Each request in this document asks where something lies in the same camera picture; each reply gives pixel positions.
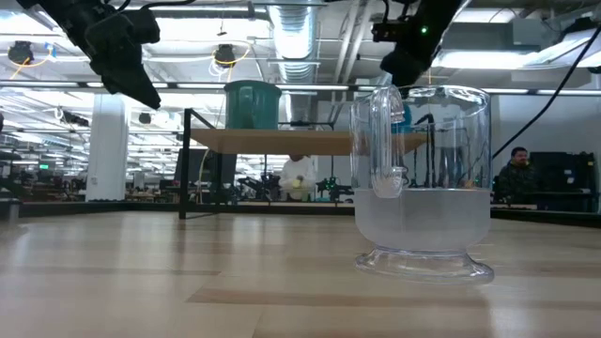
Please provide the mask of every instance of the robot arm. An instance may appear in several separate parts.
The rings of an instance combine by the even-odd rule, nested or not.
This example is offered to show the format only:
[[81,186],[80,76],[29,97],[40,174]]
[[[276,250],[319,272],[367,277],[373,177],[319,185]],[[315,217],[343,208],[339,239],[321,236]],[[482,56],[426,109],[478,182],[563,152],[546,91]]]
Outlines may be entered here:
[[161,99],[142,65],[142,44],[160,40],[152,11],[118,11],[101,0],[17,0],[40,5],[89,58],[90,68],[112,94],[123,93],[153,109]]
[[[392,0],[406,7],[417,0]],[[384,18],[372,28],[374,42],[395,42],[380,68],[393,76],[393,85],[413,85],[430,68],[455,14],[470,0],[421,0],[413,16]]]

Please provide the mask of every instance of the clear glass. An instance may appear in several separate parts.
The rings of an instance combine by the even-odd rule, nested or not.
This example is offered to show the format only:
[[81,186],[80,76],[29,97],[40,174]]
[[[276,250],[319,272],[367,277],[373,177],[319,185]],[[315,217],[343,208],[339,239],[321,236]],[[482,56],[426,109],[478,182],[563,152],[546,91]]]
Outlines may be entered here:
[[490,227],[490,112],[477,89],[380,88],[351,107],[355,221],[376,249],[361,270],[486,283],[467,249]]

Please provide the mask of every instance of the white shirt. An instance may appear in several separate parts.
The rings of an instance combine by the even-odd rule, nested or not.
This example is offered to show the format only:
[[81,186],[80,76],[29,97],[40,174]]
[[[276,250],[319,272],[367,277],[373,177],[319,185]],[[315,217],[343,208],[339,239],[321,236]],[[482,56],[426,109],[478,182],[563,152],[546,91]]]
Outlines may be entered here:
[[[293,188],[297,177],[302,177],[299,188]],[[290,194],[291,198],[301,200],[308,192],[312,192],[316,185],[316,169],[313,159],[303,157],[300,161],[288,160],[282,168],[280,175],[280,187],[284,192]]]

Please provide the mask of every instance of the workbench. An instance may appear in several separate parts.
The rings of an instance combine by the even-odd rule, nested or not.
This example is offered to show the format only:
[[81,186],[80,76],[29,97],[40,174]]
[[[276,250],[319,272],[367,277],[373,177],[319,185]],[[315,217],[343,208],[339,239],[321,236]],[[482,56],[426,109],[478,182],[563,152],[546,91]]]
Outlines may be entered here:
[[[111,212],[0,241],[2,337],[596,338],[601,230],[492,221],[486,285],[354,269],[349,216]],[[182,230],[181,223],[186,224]]]

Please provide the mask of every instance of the man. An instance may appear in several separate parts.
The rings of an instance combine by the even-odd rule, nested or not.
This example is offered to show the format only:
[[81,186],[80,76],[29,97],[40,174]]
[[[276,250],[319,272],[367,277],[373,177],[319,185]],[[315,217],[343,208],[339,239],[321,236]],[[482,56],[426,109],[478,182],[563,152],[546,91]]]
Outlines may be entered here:
[[316,169],[313,160],[304,155],[290,155],[280,175],[280,187],[288,194],[288,200],[305,200],[316,185]]
[[499,173],[499,191],[508,203],[528,203],[528,193],[536,191],[536,173],[528,162],[528,150],[518,146],[511,151],[511,160]]

